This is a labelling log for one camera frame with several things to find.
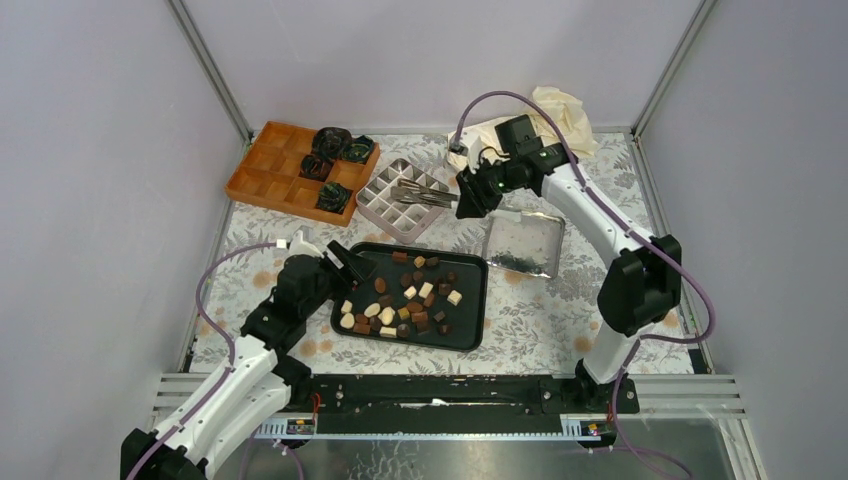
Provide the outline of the metal serving tongs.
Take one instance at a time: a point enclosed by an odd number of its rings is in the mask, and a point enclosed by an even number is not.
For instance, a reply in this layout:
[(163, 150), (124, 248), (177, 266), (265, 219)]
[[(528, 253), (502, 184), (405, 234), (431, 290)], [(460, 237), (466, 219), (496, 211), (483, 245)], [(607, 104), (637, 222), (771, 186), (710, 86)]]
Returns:
[(397, 184), (389, 188), (389, 195), (393, 201), (403, 204), (446, 209), (455, 209), (459, 202), (456, 194), (429, 188), (406, 178), (399, 178)]

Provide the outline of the black plastic tray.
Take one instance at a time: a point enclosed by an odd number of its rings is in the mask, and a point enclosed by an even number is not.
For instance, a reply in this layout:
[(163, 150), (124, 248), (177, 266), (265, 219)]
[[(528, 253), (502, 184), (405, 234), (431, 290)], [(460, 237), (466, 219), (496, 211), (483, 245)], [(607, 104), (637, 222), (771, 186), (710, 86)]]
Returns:
[[(376, 341), (469, 352), (482, 343), (488, 291), (488, 265), (477, 255), (362, 242), (351, 252), (374, 260), (377, 270), (363, 285), (333, 305), (330, 325), (339, 334)], [(374, 281), (382, 277), (387, 291), (380, 295)], [(432, 293), (422, 299), (424, 282)], [(447, 301), (458, 290), (458, 306)], [(367, 318), (372, 303), (381, 312)]]

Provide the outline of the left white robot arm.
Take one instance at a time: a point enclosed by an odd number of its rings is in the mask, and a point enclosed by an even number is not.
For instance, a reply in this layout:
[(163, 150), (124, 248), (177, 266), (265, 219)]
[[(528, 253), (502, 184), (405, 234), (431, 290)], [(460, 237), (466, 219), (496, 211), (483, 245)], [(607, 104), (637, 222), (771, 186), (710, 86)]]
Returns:
[(295, 236), (273, 246), (287, 257), (269, 296), (225, 338), (227, 356), (187, 400), (124, 439), (120, 478), (211, 479), (263, 421), (309, 401), (312, 372), (289, 352), (310, 316), (364, 286), (377, 265), (336, 241), (321, 250)]

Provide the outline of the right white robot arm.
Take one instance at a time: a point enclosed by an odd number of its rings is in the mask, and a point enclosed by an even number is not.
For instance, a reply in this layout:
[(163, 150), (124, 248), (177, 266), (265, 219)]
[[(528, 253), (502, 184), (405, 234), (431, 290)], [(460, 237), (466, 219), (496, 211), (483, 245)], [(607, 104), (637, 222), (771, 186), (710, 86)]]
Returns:
[(595, 344), (575, 368), (575, 402), (597, 412), (613, 398), (639, 344), (680, 303), (682, 247), (627, 216), (592, 181), (559, 128), (547, 144), (528, 115), (495, 128), (502, 155), (483, 157), (481, 140), (459, 124), (450, 153), (466, 160), (456, 176), (457, 215), (481, 218), (514, 191), (530, 191), (564, 214), (594, 248), (606, 275), (596, 297), (602, 324)]

